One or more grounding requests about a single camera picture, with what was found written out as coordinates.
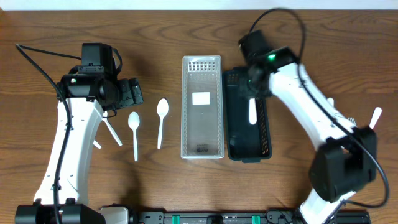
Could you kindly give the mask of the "white plastic spoon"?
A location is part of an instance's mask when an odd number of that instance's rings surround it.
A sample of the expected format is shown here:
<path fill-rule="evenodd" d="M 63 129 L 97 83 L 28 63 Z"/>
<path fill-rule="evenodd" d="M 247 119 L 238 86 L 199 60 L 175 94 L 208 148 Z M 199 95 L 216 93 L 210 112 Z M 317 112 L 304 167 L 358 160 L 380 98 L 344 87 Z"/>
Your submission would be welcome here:
<path fill-rule="evenodd" d="M 166 117 L 168 112 L 169 112 L 169 103 L 166 98 L 162 98 L 157 105 L 157 114 L 159 115 L 160 118 L 159 133 L 157 138 L 158 149 L 160 149 L 162 145 L 163 123 L 164 123 L 164 118 Z"/>
<path fill-rule="evenodd" d="M 112 127 L 111 123 L 108 121 L 108 112 L 105 111 L 103 114 L 103 119 L 102 121 L 105 123 L 105 125 L 107 126 L 108 130 L 110 131 L 112 137 L 114 138 L 114 140 L 117 142 L 117 144 L 119 146 L 122 146 L 122 141 L 120 140 L 118 134 L 116 133 L 116 131 L 114 130 L 114 128 Z"/>
<path fill-rule="evenodd" d="M 334 107 L 335 101 L 333 98 L 327 98 L 327 101 L 329 102 L 329 104 Z"/>
<path fill-rule="evenodd" d="M 137 129 L 140 125 L 140 118 L 136 112 L 131 112 L 128 117 L 128 125 L 132 129 L 132 136 L 133 136 L 133 151 L 134 151 L 134 161 L 138 161 L 138 141 L 137 141 Z"/>
<path fill-rule="evenodd" d="M 100 145 L 96 140 L 93 141 L 93 145 L 94 145 L 95 147 L 97 147 L 98 149 L 101 149 L 101 148 L 102 148 L 101 145 Z"/>

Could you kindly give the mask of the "white plastic fork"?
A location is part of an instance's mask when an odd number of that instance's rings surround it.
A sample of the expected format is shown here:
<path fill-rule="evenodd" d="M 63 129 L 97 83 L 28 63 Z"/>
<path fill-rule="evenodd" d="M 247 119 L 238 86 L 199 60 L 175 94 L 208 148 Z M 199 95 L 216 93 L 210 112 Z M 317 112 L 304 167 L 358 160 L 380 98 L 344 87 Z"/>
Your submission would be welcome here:
<path fill-rule="evenodd" d="M 350 120 L 350 122 L 352 122 L 354 125 L 356 125 L 356 121 L 353 117 L 349 117 L 348 119 Z"/>
<path fill-rule="evenodd" d="M 371 120 L 369 122 L 369 127 L 371 129 L 374 129 L 375 125 L 377 124 L 377 122 L 378 122 L 378 120 L 379 120 L 379 118 L 381 116 L 381 113 L 382 113 L 382 108 L 375 107 L 375 109 L 373 111 L 373 114 L 371 116 Z"/>
<path fill-rule="evenodd" d="M 255 125 L 257 123 L 257 108 L 256 108 L 256 99 L 249 99 L 249 123 L 251 125 Z"/>

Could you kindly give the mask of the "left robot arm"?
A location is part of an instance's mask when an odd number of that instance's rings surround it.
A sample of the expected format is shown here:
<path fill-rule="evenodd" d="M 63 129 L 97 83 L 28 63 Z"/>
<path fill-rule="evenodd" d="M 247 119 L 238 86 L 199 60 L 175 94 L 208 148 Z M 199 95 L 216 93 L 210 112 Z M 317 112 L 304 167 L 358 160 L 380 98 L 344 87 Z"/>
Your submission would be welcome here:
<path fill-rule="evenodd" d="M 32 205 L 17 207 L 16 223 L 138 223 L 137 212 L 112 204 L 88 206 L 88 174 L 95 136 L 106 112 L 144 102 L 136 78 L 119 79 L 123 61 L 117 49 L 84 43 L 80 64 L 58 83 L 57 131 L 43 181 Z"/>

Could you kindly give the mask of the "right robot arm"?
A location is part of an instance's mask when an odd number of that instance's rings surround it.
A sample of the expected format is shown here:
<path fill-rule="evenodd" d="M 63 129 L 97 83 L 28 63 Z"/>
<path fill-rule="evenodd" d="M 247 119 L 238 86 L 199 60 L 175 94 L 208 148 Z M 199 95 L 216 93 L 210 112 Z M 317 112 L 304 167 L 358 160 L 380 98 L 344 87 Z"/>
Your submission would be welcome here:
<path fill-rule="evenodd" d="M 242 37 L 238 45 L 248 65 L 240 79 L 241 94 L 276 96 L 316 150 L 308 173 L 312 191 L 299 212 L 304 223 L 326 223 L 376 178 L 376 133 L 369 126 L 357 127 L 329 104 L 288 47 L 272 49 L 259 30 Z"/>

